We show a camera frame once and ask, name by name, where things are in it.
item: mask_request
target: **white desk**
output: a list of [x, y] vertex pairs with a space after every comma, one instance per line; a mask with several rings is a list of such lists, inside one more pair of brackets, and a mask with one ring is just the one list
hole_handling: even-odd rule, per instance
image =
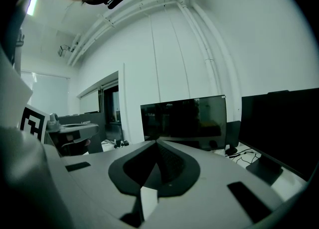
[[103, 148], [103, 152], [115, 150], [114, 145], [112, 144], [102, 144], [102, 148]]
[[[245, 149], [248, 149], [249, 147], [239, 143], [239, 146], [237, 147], [238, 152], [241, 152]], [[261, 154], [257, 153], [254, 150], [248, 150], [252, 151], [257, 154], [257, 157], [259, 158]], [[243, 167], [246, 168], [249, 163], [244, 162], [243, 160], [250, 162], [253, 160], [255, 154], [245, 154], [239, 157], [236, 157], [233, 159], [233, 162], [236, 163]], [[274, 184], [271, 186], [271, 188], [283, 199], [283, 201], [287, 201], [290, 199], [292, 196], [295, 194], [299, 193], [300, 191], [303, 190], [303, 188], [306, 185], [306, 181], [297, 176], [296, 174], [292, 173], [291, 171], [283, 168], [283, 173], [279, 176], [279, 178], [274, 182]]]

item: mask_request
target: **ceiling light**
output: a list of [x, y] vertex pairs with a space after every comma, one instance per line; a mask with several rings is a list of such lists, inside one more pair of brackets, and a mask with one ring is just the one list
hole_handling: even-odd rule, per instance
[[33, 15], [36, 2], [37, 2], [37, 0], [31, 0], [30, 5], [28, 7], [28, 11], [26, 12], [28, 15], [30, 15], [30, 16]]

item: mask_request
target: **computer monitor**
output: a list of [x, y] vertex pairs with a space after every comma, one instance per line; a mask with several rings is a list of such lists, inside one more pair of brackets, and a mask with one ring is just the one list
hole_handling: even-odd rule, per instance
[[211, 151], [225, 148], [225, 96], [141, 106], [146, 140], [166, 140]]
[[319, 89], [242, 98], [239, 140], [262, 154], [247, 167], [270, 185], [281, 166], [309, 180], [319, 160]]

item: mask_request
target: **black rubber pad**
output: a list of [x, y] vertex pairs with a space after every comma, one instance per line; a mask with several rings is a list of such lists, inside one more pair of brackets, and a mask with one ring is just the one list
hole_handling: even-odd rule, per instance
[[80, 169], [83, 169], [83, 168], [86, 168], [89, 166], [91, 166], [91, 164], [84, 162], [84, 163], [77, 163], [77, 164], [68, 165], [68, 166], [65, 166], [65, 168], [68, 172], [71, 172], [71, 171], [77, 171], [77, 170], [80, 170]]
[[270, 215], [270, 209], [268, 209], [242, 182], [232, 183], [227, 187], [254, 223], [257, 223]]

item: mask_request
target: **black cable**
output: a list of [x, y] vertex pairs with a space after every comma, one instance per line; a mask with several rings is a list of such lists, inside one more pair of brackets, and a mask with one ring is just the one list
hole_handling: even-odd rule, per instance
[[246, 162], [246, 163], [251, 164], [250, 162], [245, 161], [242, 157], [241, 157], [241, 158], [239, 158], [239, 159], [236, 161], [236, 163], [238, 163], [238, 161], [239, 161], [239, 160], [242, 160], [242, 161], [244, 161], [244, 162]]
[[238, 152], [237, 154], [233, 154], [233, 155], [238, 155], [238, 154], [243, 153], [243, 152], [245, 152], [245, 151], [247, 151], [247, 150], [250, 150], [250, 149], [251, 149], [251, 148], [248, 148], [248, 149], [246, 149], [246, 150], [244, 150], [244, 151]]
[[257, 157], [257, 155], [256, 155], [256, 154], [255, 154], [254, 158], [251, 160], [251, 163], [253, 163], [253, 162], [254, 162], [255, 157]]
[[238, 157], [238, 156], [242, 156], [242, 155], [246, 155], [246, 154], [255, 154], [255, 152], [245, 152], [245, 153], [243, 153], [243, 154], [238, 154], [238, 155], [231, 155], [231, 156], [227, 156], [228, 158], [236, 158], [236, 157]]
[[250, 162], [245, 161], [242, 157], [241, 157], [241, 159], [242, 159], [244, 162], [251, 164]]

